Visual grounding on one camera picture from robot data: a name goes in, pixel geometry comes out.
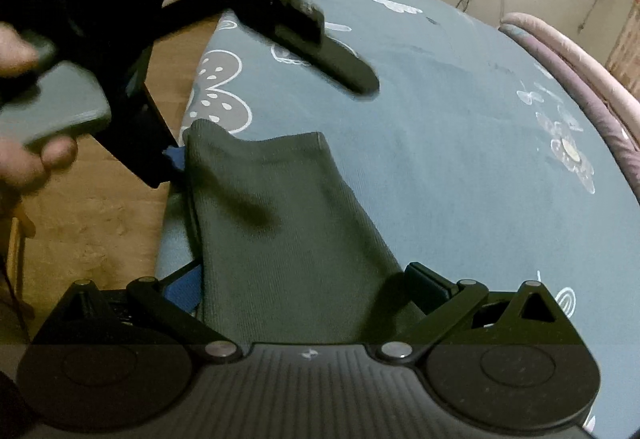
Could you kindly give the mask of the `dark green knit garment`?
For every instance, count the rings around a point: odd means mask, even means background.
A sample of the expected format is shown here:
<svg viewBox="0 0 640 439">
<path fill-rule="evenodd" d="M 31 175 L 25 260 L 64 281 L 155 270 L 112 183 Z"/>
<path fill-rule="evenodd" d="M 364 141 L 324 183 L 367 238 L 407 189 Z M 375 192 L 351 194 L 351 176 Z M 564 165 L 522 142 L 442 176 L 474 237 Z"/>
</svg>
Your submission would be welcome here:
<svg viewBox="0 0 640 439">
<path fill-rule="evenodd" d="M 242 344 L 381 344 L 421 320 L 397 260 L 318 132 L 186 132 L 202 318 Z"/>
</svg>

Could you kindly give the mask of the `blue flower-print bed sheet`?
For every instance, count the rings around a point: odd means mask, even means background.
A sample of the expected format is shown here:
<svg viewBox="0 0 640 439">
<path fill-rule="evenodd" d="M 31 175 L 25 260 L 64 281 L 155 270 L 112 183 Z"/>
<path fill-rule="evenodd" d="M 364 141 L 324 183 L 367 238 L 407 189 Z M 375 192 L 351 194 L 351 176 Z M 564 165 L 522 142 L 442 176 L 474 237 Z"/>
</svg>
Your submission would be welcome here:
<svg viewBox="0 0 640 439">
<path fill-rule="evenodd" d="M 319 131 L 400 263 L 494 289 L 541 281 L 593 351 L 586 426 L 639 426 L 639 204 L 574 99 L 508 36 L 439 0 L 314 0 L 381 81 L 349 98 L 224 14 L 182 125 L 244 140 Z"/>
</svg>

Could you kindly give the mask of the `pink and purple folded quilt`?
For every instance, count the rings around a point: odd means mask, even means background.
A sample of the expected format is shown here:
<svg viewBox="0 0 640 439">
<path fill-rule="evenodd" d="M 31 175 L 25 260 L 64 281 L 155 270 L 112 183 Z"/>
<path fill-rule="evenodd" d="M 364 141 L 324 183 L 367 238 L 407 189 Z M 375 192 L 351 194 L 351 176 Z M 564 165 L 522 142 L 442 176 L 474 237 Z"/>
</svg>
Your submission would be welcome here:
<svg viewBox="0 0 640 439">
<path fill-rule="evenodd" d="M 533 56 L 574 99 L 638 194 L 639 101 L 581 46 L 540 18 L 508 13 L 499 30 Z"/>
</svg>

